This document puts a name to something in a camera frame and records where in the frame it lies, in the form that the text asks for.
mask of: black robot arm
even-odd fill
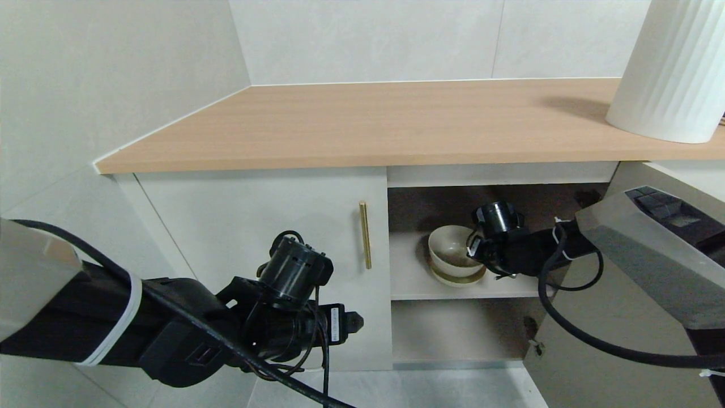
[[[342,344],[362,327],[363,318],[346,312],[340,303],[320,306],[310,300],[312,292],[329,281],[332,261],[290,234],[275,239],[271,259],[259,268],[258,280],[234,277],[216,295],[193,279],[161,278],[144,284],[261,359],[280,363],[303,352],[309,355],[311,348],[325,343],[322,333],[328,345]],[[103,266],[83,263],[83,270],[40,313],[0,343],[0,354],[81,362],[115,326],[130,291]],[[329,327],[333,319],[338,324]],[[290,373],[300,371],[302,362]],[[197,384],[225,364],[254,371],[207,332],[146,297],[100,364],[140,367],[173,387]]]
[[[502,277],[539,276],[547,259],[556,252],[561,232],[557,228],[530,232],[525,217],[505,201],[478,207],[472,214],[476,231],[468,239],[468,256]],[[576,221],[559,221],[567,240],[553,269],[569,264],[597,248],[579,231]]]

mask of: white cable tie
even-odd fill
[[[725,372],[713,371],[713,370],[707,370],[707,369],[700,371],[700,377],[710,377],[711,375],[719,375],[720,377],[725,377]]]
[[[562,220],[559,219],[559,217],[555,217],[556,222],[561,222]],[[559,245],[559,237],[556,236],[556,227],[551,228],[551,235],[554,236],[554,241],[556,241],[556,245]],[[561,254],[564,256],[564,258],[567,258],[569,261],[573,261],[572,258],[569,258],[569,255],[566,255],[566,250],[561,251]]]
[[[91,353],[91,355],[88,356],[87,359],[83,360],[82,362],[76,363],[76,365],[87,367],[98,365],[106,357],[108,352],[111,351],[111,348],[115,346],[116,342],[118,342],[118,339],[121,338],[123,332],[126,331],[128,326],[136,317],[136,313],[138,313],[138,308],[141,305],[143,284],[141,283],[141,279],[139,279],[136,275],[131,274],[130,272],[128,272],[128,277],[130,278],[131,282],[131,291],[128,295],[128,304],[126,305],[126,310],[123,311],[123,314],[116,322],[116,325],[111,329],[110,332],[108,332],[106,338],[101,342],[101,344],[98,345],[98,347],[96,347],[96,350]]]

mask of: cabinet door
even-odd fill
[[[725,191],[720,185],[725,171],[715,183],[665,166],[622,163],[608,195],[647,184],[725,222],[725,203],[716,198],[718,191]],[[605,262],[604,275],[594,287],[556,295],[553,303],[561,314],[614,344],[654,353],[695,354],[684,328],[614,264]],[[596,269],[596,256],[577,259],[564,285],[583,285]],[[654,367],[610,356],[575,339],[549,317],[536,340],[543,345],[541,353],[530,347],[524,365],[550,408],[720,407],[710,382],[698,376],[699,370]]]
[[[196,277],[212,292],[255,278],[274,237],[298,231],[335,271],[320,302],[343,303],[365,326],[331,348],[333,370],[390,370],[390,263],[385,168],[137,174]],[[359,202],[368,204],[373,268],[365,268]],[[313,354],[309,362],[319,364]]]

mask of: open cabinet door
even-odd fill
[[[622,163],[608,195],[650,185],[725,223],[725,163],[710,162],[710,168],[707,162],[689,163]],[[596,256],[579,258],[563,284],[583,285],[596,271]],[[653,353],[695,354],[684,328],[606,257],[599,283],[582,292],[560,291],[553,303],[575,325],[611,343]],[[699,370],[610,356],[569,335],[548,316],[536,341],[540,344],[529,347],[524,365],[550,408],[721,406]]]

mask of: gold cabinet handle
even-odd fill
[[[368,227],[368,204],[360,201],[360,223],[362,224],[362,246],[365,248],[365,268],[373,268],[373,257],[370,255],[370,228]]]

